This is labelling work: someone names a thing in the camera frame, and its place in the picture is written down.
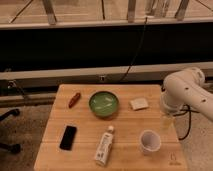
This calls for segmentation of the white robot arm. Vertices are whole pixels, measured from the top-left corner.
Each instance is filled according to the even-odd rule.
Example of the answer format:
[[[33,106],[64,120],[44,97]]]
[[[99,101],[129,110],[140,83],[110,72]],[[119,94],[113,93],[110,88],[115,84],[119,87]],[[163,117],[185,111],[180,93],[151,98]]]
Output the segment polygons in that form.
[[[159,99],[161,111],[167,116],[174,116],[186,104],[213,122],[213,94],[203,88],[204,83],[205,75],[197,67],[167,75]]]

